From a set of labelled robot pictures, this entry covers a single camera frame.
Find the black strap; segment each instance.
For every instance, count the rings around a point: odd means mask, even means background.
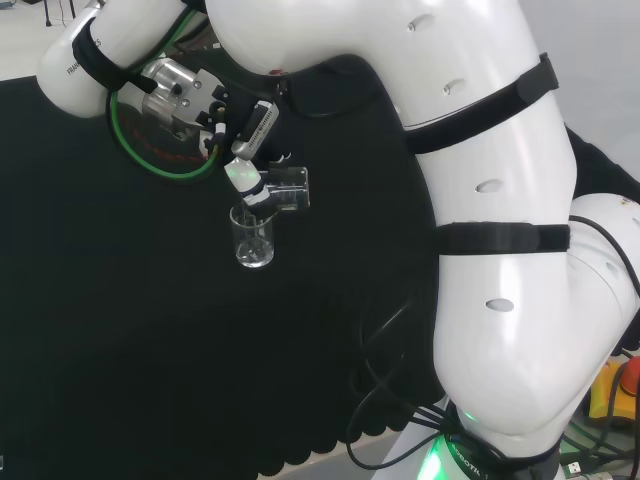
[[[569,250],[568,225],[452,223],[436,228],[440,255],[509,255]]]
[[[129,82],[145,93],[158,88],[154,80],[120,68],[102,53],[98,48],[98,41],[94,41],[91,36],[91,24],[94,20],[95,18],[89,20],[73,40],[73,56],[78,64],[109,92],[117,92]]]
[[[442,120],[406,133],[407,145],[419,155],[464,142],[516,116],[559,87],[546,53],[540,63],[511,85]]]
[[[201,13],[207,13],[207,5],[205,0],[182,0],[182,3],[187,5],[192,10],[197,10]]]

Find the clear glass cup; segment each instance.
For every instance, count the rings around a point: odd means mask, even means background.
[[[273,217],[258,220],[240,203],[231,209],[233,247],[240,265],[262,268],[273,260]]]

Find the white robot link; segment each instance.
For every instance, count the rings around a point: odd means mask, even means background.
[[[131,73],[193,7],[186,3],[193,2],[90,5],[43,58],[42,90],[73,115],[100,115],[108,89],[122,85],[88,72],[91,61],[74,55],[87,22],[95,18],[86,30],[95,50]],[[431,409],[427,426],[410,426],[390,458],[445,423],[455,421],[463,433],[388,462],[377,478],[415,478],[422,468],[431,480],[438,469],[425,470],[423,461],[432,450],[449,479],[488,478],[492,469],[502,477],[564,478],[556,455],[562,432],[640,307],[640,205],[615,195],[572,201],[576,162],[551,92],[557,81],[518,1],[206,0],[206,11],[223,48],[257,74],[362,57],[386,88],[424,173],[441,250],[433,350],[447,408]],[[180,68],[166,64],[167,71]],[[151,77],[155,89],[129,84],[121,101],[143,111],[145,97],[162,97],[158,91],[176,78]],[[202,71],[186,78],[207,85],[207,102],[221,84]],[[184,96],[183,89],[160,98],[154,115],[162,111],[172,128],[210,138],[197,122],[209,104],[189,109]],[[277,116],[262,107],[250,122],[257,135],[268,130],[261,122],[269,112],[267,123]],[[259,203],[257,183],[236,180],[256,178],[252,133],[243,138],[246,148],[236,145],[228,167],[242,174],[230,178]]]

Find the white wall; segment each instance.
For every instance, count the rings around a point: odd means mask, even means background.
[[[640,180],[640,0],[520,0],[566,123]]]

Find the green cable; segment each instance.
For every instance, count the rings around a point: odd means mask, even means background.
[[[116,134],[116,138],[118,139],[122,147],[126,150],[126,152],[140,166],[142,166],[148,172],[153,173],[154,175],[165,178],[167,180],[172,180],[174,182],[194,183],[207,178],[215,168],[215,162],[219,152],[218,145],[213,148],[211,156],[202,167],[189,173],[165,172],[164,170],[154,167],[145,159],[143,159],[133,148],[131,148],[131,145],[129,145],[127,140],[124,138],[122,130],[120,129],[120,123],[118,122],[118,92],[113,93],[113,95],[111,96],[111,123],[113,125],[113,131]]]
[[[189,24],[191,19],[195,16],[195,14],[196,12],[192,11],[185,17],[184,21],[178,26],[176,31],[173,33],[173,35],[171,35],[171,37],[165,43],[165,45],[149,60],[149,63],[153,62],[154,60],[157,60],[158,57],[160,57],[160,55],[162,55],[163,52],[165,52],[169,47],[171,47],[175,43],[175,41],[179,38],[180,34],[184,31],[184,29]],[[115,133],[116,139],[118,140],[118,142],[120,142],[120,145],[129,154],[129,156],[141,167],[143,167],[145,170],[147,170],[148,172],[154,175],[162,177],[164,179],[171,180],[178,183],[184,183],[184,184],[189,184],[189,183],[197,182],[199,180],[204,180],[211,174],[211,172],[213,172],[215,168],[216,159],[220,151],[220,147],[218,145],[216,145],[213,148],[211,156],[209,156],[209,159],[205,162],[205,164],[199,169],[194,170],[193,172],[170,173],[170,172],[165,172],[164,170],[161,170],[151,165],[144,158],[138,155],[138,153],[131,147],[131,145],[129,145],[129,142],[127,142],[126,138],[122,133],[122,129],[120,128],[120,122],[118,121],[118,92],[114,92],[110,96],[109,101],[110,101],[110,105],[108,105],[108,108],[110,109],[110,113],[111,113],[110,114],[111,125],[113,127],[113,132]]]

